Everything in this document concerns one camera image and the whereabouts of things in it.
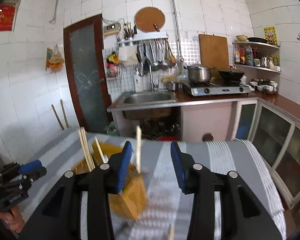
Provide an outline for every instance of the yellow wooden container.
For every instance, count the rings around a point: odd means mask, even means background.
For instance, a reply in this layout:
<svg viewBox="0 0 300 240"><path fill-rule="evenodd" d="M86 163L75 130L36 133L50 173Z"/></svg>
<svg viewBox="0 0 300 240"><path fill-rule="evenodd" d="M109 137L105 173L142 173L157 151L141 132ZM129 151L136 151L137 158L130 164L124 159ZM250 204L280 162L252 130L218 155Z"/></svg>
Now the yellow wooden container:
<svg viewBox="0 0 300 240"><path fill-rule="evenodd" d="M122 148L110 144L99 143L104 155L110 158L111 155L122 152ZM94 153L92 157L95 163L102 163L97 144L92 143ZM88 165L83 158L74 168L76 174L89 172ZM108 194L109 206L112 211L120 216L129 219L137 220L142 210L146 206L146 189L143 183L143 177L137 173L136 167L133 164L129 165L127 178L121 194Z"/></svg>

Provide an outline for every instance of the striped tablecloth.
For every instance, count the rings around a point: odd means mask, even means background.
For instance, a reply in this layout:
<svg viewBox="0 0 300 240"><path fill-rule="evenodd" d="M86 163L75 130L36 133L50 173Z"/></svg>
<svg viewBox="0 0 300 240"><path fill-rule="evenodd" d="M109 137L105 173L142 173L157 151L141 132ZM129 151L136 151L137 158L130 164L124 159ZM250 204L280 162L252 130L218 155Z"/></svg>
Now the striped tablecloth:
<svg viewBox="0 0 300 240"><path fill-rule="evenodd" d="M89 144L97 136L99 141L124 146L129 140L136 149L134 138L110 137L104 134L87 134ZM286 239L286 224L283 207L271 176L256 148L249 141L226 142L179 142L182 152L193 156L213 172L227 174L237 171L255 193L274 223ZM32 159L39 159L47 168L47 175L35 182L29 190L29 198L20 204L27 221L40 201L60 177L84 158L77 130L68 130L49 143ZM141 169L144 177L148 205L140 218L133 222L112 213L116 239L166 239L169 226L175 227L175 240L185 240L190 224L193 195L184 195L178 187L172 160L170 142L142 140ZM81 239L87 240L87 193L82 196ZM220 197L215 193L215 240L221 235Z"/></svg>

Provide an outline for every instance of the electrical outlet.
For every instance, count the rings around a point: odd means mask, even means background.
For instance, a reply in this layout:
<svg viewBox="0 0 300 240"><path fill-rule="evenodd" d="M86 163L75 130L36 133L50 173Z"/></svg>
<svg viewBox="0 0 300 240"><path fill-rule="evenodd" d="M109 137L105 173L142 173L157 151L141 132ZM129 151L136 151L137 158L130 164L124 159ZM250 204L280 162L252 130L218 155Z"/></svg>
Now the electrical outlet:
<svg viewBox="0 0 300 240"><path fill-rule="evenodd" d="M107 36L107 35L111 35L114 33L118 33L120 32L120 27L119 27L119 23L114 23L108 26L104 26L103 27L103 35Z"/></svg>

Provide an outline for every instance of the stainless steel sink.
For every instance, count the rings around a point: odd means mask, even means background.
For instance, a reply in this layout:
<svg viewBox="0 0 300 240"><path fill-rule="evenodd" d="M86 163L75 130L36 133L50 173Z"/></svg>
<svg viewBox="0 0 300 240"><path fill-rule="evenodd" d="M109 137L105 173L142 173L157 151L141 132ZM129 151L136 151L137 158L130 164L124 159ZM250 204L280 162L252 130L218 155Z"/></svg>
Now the stainless steel sink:
<svg viewBox="0 0 300 240"><path fill-rule="evenodd" d="M173 103L176 98L172 92L125 93L119 99L117 107L141 106L149 104Z"/></svg>

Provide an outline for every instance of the cutting board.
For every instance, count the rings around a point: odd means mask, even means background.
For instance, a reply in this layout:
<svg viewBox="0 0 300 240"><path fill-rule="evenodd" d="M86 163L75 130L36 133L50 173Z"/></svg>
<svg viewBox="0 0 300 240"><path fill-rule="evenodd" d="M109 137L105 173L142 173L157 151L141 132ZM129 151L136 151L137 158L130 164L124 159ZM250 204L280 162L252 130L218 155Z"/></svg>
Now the cutting board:
<svg viewBox="0 0 300 240"><path fill-rule="evenodd" d="M227 38L199 34L201 64L216 69L211 71L212 77L219 76L218 70L229 69Z"/></svg>

